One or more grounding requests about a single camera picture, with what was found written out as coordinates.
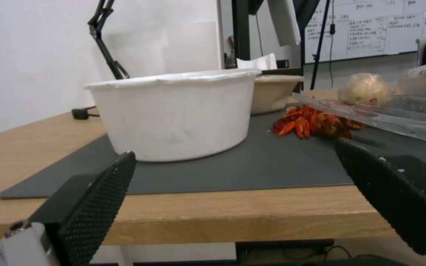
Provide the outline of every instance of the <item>white bowl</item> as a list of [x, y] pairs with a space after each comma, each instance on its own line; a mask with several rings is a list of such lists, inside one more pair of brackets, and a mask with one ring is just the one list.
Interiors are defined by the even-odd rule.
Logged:
[[88, 84], [117, 153], [141, 161], [199, 158], [247, 135], [257, 69], [168, 74]]
[[264, 75], [256, 77], [254, 96], [252, 99], [252, 114], [268, 113], [284, 109], [292, 90], [301, 76]]

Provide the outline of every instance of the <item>wooden desk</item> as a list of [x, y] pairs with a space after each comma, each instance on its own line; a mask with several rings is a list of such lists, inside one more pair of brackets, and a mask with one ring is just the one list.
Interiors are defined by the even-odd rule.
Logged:
[[[336, 95], [315, 92], [317, 97]], [[0, 133], [0, 192], [105, 133], [64, 113]], [[45, 199], [0, 200], [0, 238]], [[393, 229], [354, 186], [126, 197], [104, 244], [383, 236]]]

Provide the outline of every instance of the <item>metal screw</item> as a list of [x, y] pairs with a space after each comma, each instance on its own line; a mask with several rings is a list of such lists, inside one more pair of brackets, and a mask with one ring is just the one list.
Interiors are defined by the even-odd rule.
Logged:
[[31, 222], [29, 222], [26, 219], [22, 219], [20, 221], [15, 222], [14, 224], [12, 224], [9, 229], [4, 233], [4, 236], [6, 238], [10, 238], [22, 231], [24, 231], [25, 229], [31, 227]]

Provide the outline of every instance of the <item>gray mat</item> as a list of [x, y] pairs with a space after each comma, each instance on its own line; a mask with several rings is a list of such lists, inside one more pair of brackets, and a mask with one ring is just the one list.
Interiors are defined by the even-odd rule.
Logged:
[[[350, 185], [333, 141], [268, 132], [281, 113], [252, 116], [248, 136], [238, 146], [205, 158], [137, 164], [128, 194], [160, 194]], [[426, 161], [426, 141], [376, 128], [353, 132], [354, 139], [384, 154], [412, 154]], [[117, 158], [106, 135], [0, 193], [0, 198], [52, 195], [76, 174], [98, 173]]]

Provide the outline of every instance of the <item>whiteboard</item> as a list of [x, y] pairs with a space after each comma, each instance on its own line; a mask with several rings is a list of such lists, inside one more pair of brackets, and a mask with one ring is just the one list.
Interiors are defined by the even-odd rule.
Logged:
[[[305, 28], [305, 62], [314, 62], [326, 0], [320, 0]], [[320, 61], [329, 61], [331, 4]], [[426, 39], [426, 0], [335, 0], [332, 60], [416, 51]]]

